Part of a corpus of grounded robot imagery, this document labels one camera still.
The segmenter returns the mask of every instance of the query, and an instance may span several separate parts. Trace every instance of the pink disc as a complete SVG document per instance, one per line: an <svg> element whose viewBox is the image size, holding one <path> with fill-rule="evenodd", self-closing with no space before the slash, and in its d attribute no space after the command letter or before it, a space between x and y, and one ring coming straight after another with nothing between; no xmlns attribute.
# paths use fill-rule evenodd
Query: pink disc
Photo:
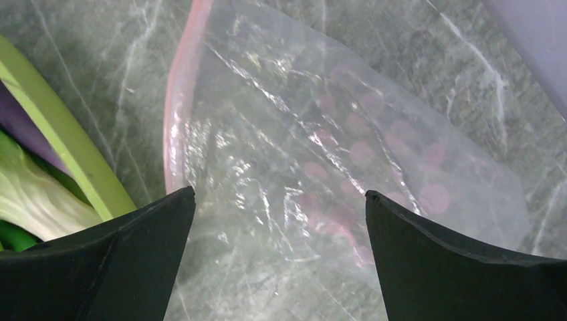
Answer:
<svg viewBox="0 0 567 321"><path fill-rule="evenodd" d="M390 132L386 135L386 145L388 145L394 153L409 154L411 152L405 141L394 132Z"/></svg>
<svg viewBox="0 0 567 321"><path fill-rule="evenodd" d="M433 215L443 214L451 204L451 194L441 184L431 183L419 191L419 203L423 209Z"/></svg>
<svg viewBox="0 0 567 321"><path fill-rule="evenodd" d="M360 97L360 104L367 110L375 110L382 107L382 97L376 92L367 92Z"/></svg>
<svg viewBox="0 0 567 321"><path fill-rule="evenodd" d="M386 197L388 197L392 201L398 203L399 205L402 205L407 209L411 209L412 207L410 201L402 193L398 193L398 192L387 193Z"/></svg>
<svg viewBox="0 0 567 321"><path fill-rule="evenodd" d="M415 129L403 120L397 121L392 124L389 134L395 134L396 137L401 139L404 143L408 144L416 138Z"/></svg>
<svg viewBox="0 0 567 321"><path fill-rule="evenodd" d="M310 225L313 221L317 221L321 218L323 211L319 196L311 193L300 195L298 197L298 204L301 212L307 215Z"/></svg>
<svg viewBox="0 0 567 321"><path fill-rule="evenodd" d="M321 108L321 111L324 114L327 114L331 117L336 117L338 115L338 109L336 107L335 98L331 95L323 95L319 97L318 100L315 101L317 106Z"/></svg>
<svg viewBox="0 0 567 321"><path fill-rule="evenodd" d="M445 146L439 142L425 148L425 162L433 167L441 165L445 160Z"/></svg>
<svg viewBox="0 0 567 321"><path fill-rule="evenodd" d="M349 196L361 196L358 189L348 180L340 182L340 190Z"/></svg>
<svg viewBox="0 0 567 321"><path fill-rule="evenodd" d="M367 135L372 132L369 123L353 112L348 115L346 125L350 132L357 135Z"/></svg>
<svg viewBox="0 0 567 321"><path fill-rule="evenodd" d="M364 142L355 142L350 148L350 160L360 167L367 167L376 157L374 151Z"/></svg>
<svg viewBox="0 0 567 321"><path fill-rule="evenodd" d="M348 239L352 238L352 235L348 228L333 220L328 220L323 224L316 224L315 231L321 234L342 236L347 237Z"/></svg>
<svg viewBox="0 0 567 321"><path fill-rule="evenodd" d="M307 162L303 166L303 172L311 179L324 180L329 177L329 174L327 173L327 171L325 171L323 166L315 162Z"/></svg>
<svg viewBox="0 0 567 321"><path fill-rule="evenodd" d="M356 223L356 212L348 205L335 205L327 211L330 220L337 222L345 228L349 228Z"/></svg>

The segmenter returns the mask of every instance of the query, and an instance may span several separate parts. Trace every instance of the purple object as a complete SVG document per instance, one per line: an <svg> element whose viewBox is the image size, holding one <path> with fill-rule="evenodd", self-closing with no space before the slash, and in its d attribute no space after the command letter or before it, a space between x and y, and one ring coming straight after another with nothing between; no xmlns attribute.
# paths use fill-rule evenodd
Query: purple object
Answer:
<svg viewBox="0 0 567 321"><path fill-rule="evenodd" d="M21 146L70 176L67 167L3 82L0 82L0 128Z"/></svg>
<svg viewBox="0 0 567 321"><path fill-rule="evenodd" d="M567 1L482 3L567 120Z"/></svg>

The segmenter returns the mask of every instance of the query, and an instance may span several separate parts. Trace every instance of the green vegetable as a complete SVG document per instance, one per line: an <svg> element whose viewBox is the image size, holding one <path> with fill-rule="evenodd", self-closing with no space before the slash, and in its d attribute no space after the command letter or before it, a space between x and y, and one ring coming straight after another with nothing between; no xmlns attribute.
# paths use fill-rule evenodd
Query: green vegetable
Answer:
<svg viewBox="0 0 567 321"><path fill-rule="evenodd" d="M0 221L0 242L5 244L6 248L16 252L24 251L37 244L35 238L28 232L4 221Z"/></svg>
<svg viewBox="0 0 567 321"><path fill-rule="evenodd" d="M1 131L0 219L44 241L102 222L93 208L41 170L15 141Z"/></svg>

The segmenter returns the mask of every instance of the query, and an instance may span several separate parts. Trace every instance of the gray marble countertop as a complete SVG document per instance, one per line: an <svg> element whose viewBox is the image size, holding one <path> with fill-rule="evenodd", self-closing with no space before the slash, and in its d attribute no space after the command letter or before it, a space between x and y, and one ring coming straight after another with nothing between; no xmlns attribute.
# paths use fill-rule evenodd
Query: gray marble countertop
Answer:
<svg viewBox="0 0 567 321"><path fill-rule="evenodd" d="M567 126L480 1L267 2L347 45L509 166L534 224L522 250L567 257ZM191 0L0 3L0 34L53 86L138 206L165 193L165 86L190 8ZM304 318L289 308L277 319L378 318L365 312L375 306L335 301L346 317ZM207 320L183 308L168 318Z"/></svg>

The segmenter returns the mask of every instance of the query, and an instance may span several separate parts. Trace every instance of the clear plastic bag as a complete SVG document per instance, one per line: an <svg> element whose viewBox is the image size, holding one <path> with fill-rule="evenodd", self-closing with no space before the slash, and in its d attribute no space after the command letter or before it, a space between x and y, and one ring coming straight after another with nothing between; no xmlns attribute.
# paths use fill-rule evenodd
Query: clear plastic bag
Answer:
<svg viewBox="0 0 567 321"><path fill-rule="evenodd" d="M507 167L342 44L254 1L193 3L164 161L167 191L197 194L171 320L385 318L368 189L508 249L530 230Z"/></svg>

